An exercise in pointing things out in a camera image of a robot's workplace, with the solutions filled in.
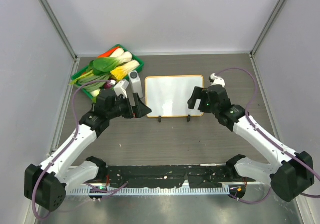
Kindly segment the yellow framed whiteboard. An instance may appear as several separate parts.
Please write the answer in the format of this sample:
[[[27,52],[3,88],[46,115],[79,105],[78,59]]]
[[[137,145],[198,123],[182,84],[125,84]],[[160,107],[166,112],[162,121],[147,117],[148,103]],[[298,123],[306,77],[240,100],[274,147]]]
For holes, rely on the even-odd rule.
[[[145,104],[152,110],[148,118],[201,117],[198,110],[188,108],[195,87],[204,86],[202,75],[148,76],[145,78]]]

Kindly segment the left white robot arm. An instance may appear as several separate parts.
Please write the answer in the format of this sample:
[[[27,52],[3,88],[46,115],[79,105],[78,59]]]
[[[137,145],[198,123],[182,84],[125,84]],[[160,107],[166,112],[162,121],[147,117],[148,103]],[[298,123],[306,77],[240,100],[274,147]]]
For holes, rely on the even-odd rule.
[[[70,167],[110,126],[111,120],[119,117],[140,119],[152,112],[137,93],[133,98],[134,106],[125,94],[117,94],[112,89],[102,90],[65,143],[40,165],[31,164],[25,170],[24,195],[31,200],[34,210],[41,206],[54,212],[70,191],[87,181],[100,184],[106,179],[107,164],[99,158],[89,157],[80,166]]]

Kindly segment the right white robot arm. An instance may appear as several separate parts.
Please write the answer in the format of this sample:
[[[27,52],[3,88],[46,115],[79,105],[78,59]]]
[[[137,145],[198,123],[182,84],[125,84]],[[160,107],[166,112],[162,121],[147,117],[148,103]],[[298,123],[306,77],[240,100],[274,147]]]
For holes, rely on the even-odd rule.
[[[238,156],[226,168],[233,182],[248,177],[268,185],[283,201],[291,202],[315,183],[313,158],[296,152],[266,132],[240,105],[231,103],[222,85],[195,88],[198,110],[213,114],[218,122],[250,143],[268,161],[267,164]]]

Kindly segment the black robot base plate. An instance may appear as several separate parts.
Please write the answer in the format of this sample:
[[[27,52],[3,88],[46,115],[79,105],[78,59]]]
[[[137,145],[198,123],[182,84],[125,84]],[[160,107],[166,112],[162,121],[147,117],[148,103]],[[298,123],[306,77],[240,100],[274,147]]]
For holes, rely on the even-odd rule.
[[[128,165],[108,166],[107,172],[100,179],[88,180],[87,183],[109,184],[112,188],[173,189],[181,188],[188,181],[191,189],[216,188],[222,183],[254,182],[249,177],[239,176],[226,165]]]

